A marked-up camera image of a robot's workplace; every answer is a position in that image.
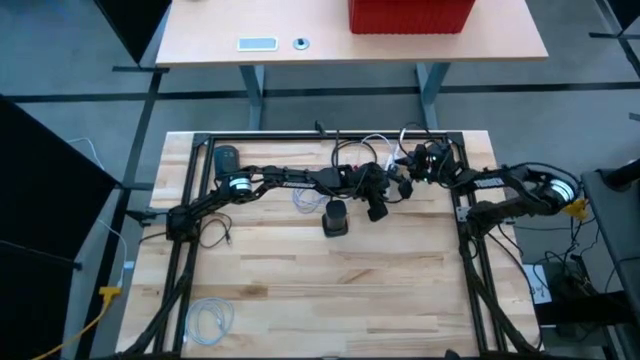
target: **desk leg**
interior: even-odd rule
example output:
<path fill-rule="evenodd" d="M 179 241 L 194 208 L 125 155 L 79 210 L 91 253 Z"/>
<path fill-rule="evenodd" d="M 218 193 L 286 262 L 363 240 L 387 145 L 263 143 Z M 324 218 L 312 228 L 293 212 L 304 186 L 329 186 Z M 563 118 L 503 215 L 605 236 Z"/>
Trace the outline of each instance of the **desk leg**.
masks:
<path fill-rule="evenodd" d="M 420 86 L 420 102 L 424 111 L 425 125 L 432 130 L 438 129 L 438 118 L 436 117 L 434 103 L 450 66 L 451 63 L 434 63 L 431 66 L 431 71 L 427 71 L 425 64 L 416 64 L 418 85 Z"/>
<path fill-rule="evenodd" d="M 262 93 L 264 90 L 264 66 L 242 65 L 240 72 L 249 96 L 249 130 L 260 130 L 262 118 Z"/>

